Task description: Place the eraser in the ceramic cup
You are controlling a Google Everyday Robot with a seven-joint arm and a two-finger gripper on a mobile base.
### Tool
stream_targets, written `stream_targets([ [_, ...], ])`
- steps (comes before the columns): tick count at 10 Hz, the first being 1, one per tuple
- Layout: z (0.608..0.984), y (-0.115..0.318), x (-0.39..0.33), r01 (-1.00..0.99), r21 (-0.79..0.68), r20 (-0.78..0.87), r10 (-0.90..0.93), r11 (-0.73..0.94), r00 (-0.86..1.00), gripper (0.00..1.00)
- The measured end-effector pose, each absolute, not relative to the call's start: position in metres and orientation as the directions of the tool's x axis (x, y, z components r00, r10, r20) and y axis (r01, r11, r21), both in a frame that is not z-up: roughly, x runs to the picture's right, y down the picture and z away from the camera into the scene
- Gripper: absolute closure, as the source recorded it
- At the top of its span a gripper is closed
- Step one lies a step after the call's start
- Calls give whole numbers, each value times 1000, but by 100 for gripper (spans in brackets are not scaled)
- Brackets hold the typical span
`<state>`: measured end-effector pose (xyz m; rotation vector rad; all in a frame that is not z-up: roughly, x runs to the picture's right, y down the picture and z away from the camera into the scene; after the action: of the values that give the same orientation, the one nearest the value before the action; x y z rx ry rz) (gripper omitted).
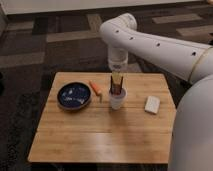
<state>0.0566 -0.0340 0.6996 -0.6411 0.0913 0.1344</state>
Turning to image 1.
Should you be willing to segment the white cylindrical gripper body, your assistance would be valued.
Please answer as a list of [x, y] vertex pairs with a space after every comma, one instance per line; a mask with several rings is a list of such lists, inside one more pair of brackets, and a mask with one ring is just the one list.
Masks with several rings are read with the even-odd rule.
[[112, 71], [125, 71], [128, 65], [128, 52], [123, 49], [108, 47], [108, 66]]

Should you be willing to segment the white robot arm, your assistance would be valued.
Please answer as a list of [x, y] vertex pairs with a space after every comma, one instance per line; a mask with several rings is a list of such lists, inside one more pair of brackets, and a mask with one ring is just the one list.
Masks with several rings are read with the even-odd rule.
[[111, 68], [129, 53], [185, 80], [173, 124], [168, 171], [213, 171], [213, 46], [142, 33], [130, 13], [101, 24]]

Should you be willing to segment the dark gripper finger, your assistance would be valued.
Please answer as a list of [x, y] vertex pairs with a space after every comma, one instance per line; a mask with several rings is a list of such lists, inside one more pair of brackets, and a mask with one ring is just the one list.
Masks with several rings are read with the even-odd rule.
[[119, 83], [119, 94], [121, 94], [122, 85], [123, 85], [123, 76], [121, 76], [121, 78], [120, 78], [120, 83]]
[[114, 90], [114, 82], [113, 82], [113, 77], [112, 75], [110, 76], [110, 93], [113, 94]]

